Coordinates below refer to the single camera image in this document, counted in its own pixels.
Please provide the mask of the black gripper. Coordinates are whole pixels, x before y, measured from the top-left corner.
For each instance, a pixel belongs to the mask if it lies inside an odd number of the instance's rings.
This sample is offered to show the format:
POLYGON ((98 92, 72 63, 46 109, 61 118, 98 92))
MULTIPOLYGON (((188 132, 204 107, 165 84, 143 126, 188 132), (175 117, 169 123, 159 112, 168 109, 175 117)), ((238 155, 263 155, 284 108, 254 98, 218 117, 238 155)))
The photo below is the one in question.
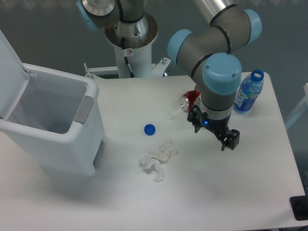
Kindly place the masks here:
POLYGON ((194 132, 197 133, 204 127, 221 141, 221 151, 226 148, 234 150, 239 144, 240 132, 236 129, 228 129, 231 107, 223 111, 215 111, 209 109, 203 103, 200 106, 194 105, 187 116, 187 121, 194 126, 194 132))

